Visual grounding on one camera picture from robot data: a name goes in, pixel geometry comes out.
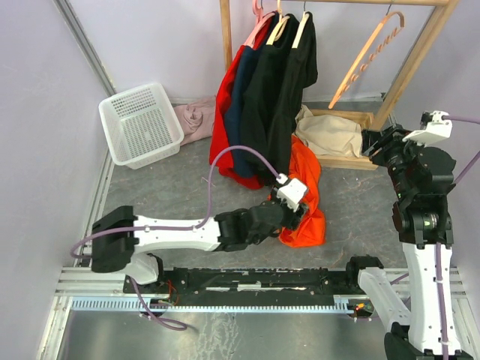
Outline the peach hanger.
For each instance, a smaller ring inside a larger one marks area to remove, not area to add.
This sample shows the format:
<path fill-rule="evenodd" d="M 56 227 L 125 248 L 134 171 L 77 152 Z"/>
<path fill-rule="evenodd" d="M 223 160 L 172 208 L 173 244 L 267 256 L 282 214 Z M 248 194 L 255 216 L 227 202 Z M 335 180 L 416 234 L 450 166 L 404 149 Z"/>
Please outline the peach hanger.
<path fill-rule="evenodd" d="M 388 10 L 385 16 L 380 20 L 376 28 L 366 40 L 364 46 L 361 48 L 359 54 L 356 56 L 345 77 L 340 82 L 337 91 L 328 104 L 328 109 L 332 110 L 342 96 L 353 86 L 359 77 L 370 67 L 374 59 L 402 32 L 405 28 L 405 16 L 401 11 L 391 11 L 394 1 L 390 1 Z M 387 23 L 397 17 L 398 26 L 395 26 L 384 37 L 383 40 L 378 40 L 379 35 L 382 34 L 383 29 Z"/>

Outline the orange t shirt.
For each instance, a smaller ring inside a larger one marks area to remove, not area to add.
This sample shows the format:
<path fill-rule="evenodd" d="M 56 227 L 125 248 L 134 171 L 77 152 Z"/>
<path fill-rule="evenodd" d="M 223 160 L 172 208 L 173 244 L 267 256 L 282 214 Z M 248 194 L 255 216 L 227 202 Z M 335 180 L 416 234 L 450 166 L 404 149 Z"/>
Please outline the orange t shirt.
<path fill-rule="evenodd" d="M 283 228 L 280 241 L 291 248 L 320 246 L 326 242 L 326 217 L 320 205 L 318 188 L 321 166 L 315 154 L 295 135 L 291 135 L 291 155 L 288 175 L 308 187 L 303 201 L 308 211 L 296 230 Z"/>

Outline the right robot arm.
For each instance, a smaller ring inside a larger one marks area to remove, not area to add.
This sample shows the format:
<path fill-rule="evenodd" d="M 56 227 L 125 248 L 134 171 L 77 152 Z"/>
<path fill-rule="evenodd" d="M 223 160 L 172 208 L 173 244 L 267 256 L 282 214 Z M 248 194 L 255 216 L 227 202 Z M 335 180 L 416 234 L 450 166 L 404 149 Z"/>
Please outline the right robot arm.
<path fill-rule="evenodd" d="M 361 135 L 363 155 L 388 170 L 396 193 L 392 220 L 406 259 L 410 304 L 373 256 L 348 262 L 345 287 L 372 302 L 385 328 L 388 359 L 471 359 L 456 332 L 450 287 L 454 239 L 448 195 L 456 162 L 400 125 Z"/>

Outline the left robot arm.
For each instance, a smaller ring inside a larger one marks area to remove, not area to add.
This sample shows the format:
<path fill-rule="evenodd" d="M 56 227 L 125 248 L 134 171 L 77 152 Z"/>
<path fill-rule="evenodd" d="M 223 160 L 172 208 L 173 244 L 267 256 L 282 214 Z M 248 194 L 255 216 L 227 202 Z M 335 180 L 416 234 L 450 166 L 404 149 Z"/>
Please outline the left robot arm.
<path fill-rule="evenodd" d="M 162 220 L 134 214 L 123 205 L 94 223 L 91 269 L 95 273 L 119 273 L 134 279 L 149 292 L 166 283 L 163 263 L 155 252 L 193 249 L 205 252 L 243 251 L 282 230 L 296 230 L 308 206 L 290 208 L 277 197 L 249 209 L 227 211 L 202 220 Z"/>

